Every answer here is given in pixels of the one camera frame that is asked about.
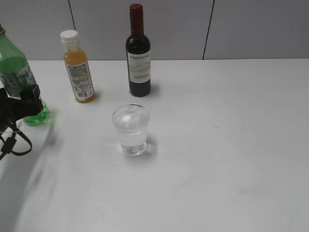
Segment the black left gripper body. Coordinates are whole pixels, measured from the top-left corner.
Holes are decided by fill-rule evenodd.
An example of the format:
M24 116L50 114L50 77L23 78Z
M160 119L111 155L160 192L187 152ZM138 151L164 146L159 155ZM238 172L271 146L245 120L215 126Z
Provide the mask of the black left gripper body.
M9 125L13 124L12 98L5 88L0 89L0 131L5 132Z

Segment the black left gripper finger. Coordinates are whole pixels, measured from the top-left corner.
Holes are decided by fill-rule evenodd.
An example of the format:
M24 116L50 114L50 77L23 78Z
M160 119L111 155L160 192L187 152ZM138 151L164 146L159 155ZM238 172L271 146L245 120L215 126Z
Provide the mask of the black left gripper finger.
M8 98L9 112L13 121L35 116L43 109L38 85L26 87L20 92L20 99Z

